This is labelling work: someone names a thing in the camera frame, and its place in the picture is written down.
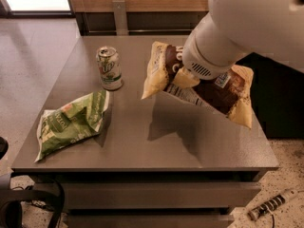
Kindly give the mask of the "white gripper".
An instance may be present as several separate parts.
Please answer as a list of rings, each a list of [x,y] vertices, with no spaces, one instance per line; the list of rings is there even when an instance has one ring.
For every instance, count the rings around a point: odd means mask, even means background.
[[[180,88],[196,86],[202,80],[212,80],[227,72],[241,58],[241,49],[227,39],[188,38],[182,62],[173,85]]]

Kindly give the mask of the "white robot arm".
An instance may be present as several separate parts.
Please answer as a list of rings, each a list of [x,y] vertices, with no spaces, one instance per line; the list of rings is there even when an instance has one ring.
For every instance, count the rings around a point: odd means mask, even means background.
[[[208,8],[185,41],[174,85],[213,80],[251,53],[304,71],[303,0],[208,0]]]

